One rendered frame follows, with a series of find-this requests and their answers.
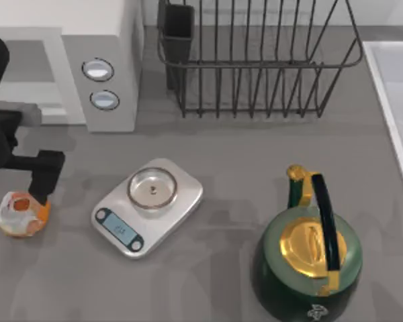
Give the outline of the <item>black utensil holder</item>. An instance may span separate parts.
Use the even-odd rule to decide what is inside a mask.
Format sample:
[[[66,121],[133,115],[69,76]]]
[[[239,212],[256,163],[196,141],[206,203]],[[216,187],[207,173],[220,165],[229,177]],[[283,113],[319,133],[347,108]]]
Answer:
[[[193,40],[195,10],[191,5],[159,0],[157,27],[164,52],[167,88],[180,92]]]

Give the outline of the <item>pale grey rounded box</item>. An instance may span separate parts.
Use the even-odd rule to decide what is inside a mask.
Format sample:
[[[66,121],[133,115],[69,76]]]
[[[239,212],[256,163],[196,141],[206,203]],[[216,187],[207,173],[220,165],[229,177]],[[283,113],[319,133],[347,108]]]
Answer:
[[[42,124],[42,112],[35,103],[0,101],[0,122],[36,127]]]

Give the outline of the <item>round glass bowl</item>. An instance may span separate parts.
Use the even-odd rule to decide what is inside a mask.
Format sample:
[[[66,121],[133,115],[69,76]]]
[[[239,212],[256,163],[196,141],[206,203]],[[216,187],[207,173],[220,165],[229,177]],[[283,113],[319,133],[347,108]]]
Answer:
[[[169,206],[177,196],[177,180],[165,168],[148,166],[135,172],[127,184],[130,202],[145,211]]]

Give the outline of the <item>round microwave knob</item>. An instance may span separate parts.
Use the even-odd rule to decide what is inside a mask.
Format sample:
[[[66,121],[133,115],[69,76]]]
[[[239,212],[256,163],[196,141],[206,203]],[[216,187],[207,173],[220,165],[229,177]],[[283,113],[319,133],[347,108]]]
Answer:
[[[120,104],[120,98],[112,91],[98,91],[91,93],[89,98],[92,106],[102,111],[111,111]]]
[[[95,82],[106,82],[114,76],[113,66],[101,58],[82,63],[81,70],[89,80]]]

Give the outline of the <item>silver kitchen scale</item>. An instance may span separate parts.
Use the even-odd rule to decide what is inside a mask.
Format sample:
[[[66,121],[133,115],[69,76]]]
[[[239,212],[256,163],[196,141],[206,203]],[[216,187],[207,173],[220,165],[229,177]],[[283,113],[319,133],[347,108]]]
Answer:
[[[127,195],[130,177],[148,166],[165,168],[178,184],[175,200],[157,211],[138,208]],[[156,158],[138,170],[112,189],[91,212],[94,228],[131,259],[142,258],[153,251],[196,210],[204,193],[199,180],[169,159]]]

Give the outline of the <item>green and gold kettle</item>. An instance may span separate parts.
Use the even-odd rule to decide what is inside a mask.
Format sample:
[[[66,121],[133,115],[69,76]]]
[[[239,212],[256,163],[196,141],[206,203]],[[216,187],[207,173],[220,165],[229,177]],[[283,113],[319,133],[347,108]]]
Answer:
[[[287,209],[267,224],[253,258],[257,300],[280,322],[334,322],[359,283],[356,231],[332,208],[323,175],[292,164]]]

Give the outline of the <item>orange and white cup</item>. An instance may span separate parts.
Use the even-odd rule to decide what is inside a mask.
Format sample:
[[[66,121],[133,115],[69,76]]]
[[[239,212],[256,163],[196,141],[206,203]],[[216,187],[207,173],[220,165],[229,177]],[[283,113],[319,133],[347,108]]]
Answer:
[[[30,193],[8,192],[0,203],[0,229],[11,237],[31,237],[48,222],[51,203],[39,203]]]

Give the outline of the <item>pale microwave oven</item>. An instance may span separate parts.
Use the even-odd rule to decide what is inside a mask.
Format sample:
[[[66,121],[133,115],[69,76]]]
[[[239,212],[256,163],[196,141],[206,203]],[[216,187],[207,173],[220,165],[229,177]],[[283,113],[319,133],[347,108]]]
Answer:
[[[85,125],[90,132],[131,132],[138,108],[144,32],[139,23],[110,31],[99,25],[66,29],[0,27],[10,61],[0,84],[0,101],[35,103],[43,125]],[[89,80],[82,63],[108,61],[114,76]],[[112,91],[119,106],[102,111],[92,106],[91,93]]]

